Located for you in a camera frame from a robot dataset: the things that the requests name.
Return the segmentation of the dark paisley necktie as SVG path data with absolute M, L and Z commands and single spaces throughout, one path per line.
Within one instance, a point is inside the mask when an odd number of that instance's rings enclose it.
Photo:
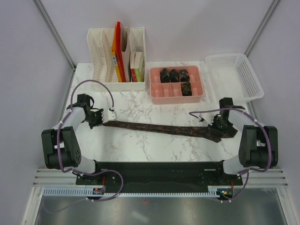
M 106 127 L 123 128 L 137 131 L 162 133 L 168 135 L 181 135 L 188 137 L 204 138 L 215 143 L 220 142 L 224 138 L 234 138 L 238 132 L 232 126 L 226 128 L 217 128 L 211 125 L 206 127 L 181 127 L 170 125 L 155 125 L 146 123 L 124 122 L 124 121 L 109 121 L 103 123 Z

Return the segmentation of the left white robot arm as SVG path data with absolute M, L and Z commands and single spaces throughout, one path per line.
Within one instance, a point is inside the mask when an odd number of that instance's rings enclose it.
M 94 110 L 94 99 L 87 94 L 79 94 L 77 102 L 68 106 L 62 122 L 41 134 L 45 165 L 48 169 L 68 172 L 75 169 L 87 173 L 87 180 L 99 184 L 103 173 L 96 169 L 94 160 L 82 156 L 75 131 L 83 122 L 90 128 L 103 123 L 103 109 Z

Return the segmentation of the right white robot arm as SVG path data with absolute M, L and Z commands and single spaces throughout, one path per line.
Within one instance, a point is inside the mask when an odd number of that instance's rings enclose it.
M 214 116 L 209 126 L 221 134 L 222 138 L 235 136 L 241 132 L 238 155 L 223 162 L 223 168 L 215 172 L 215 180 L 226 184 L 232 175 L 243 175 L 249 171 L 265 172 L 278 164 L 278 130 L 266 126 L 233 104 L 233 99 L 225 97 L 219 101 L 219 114 Z

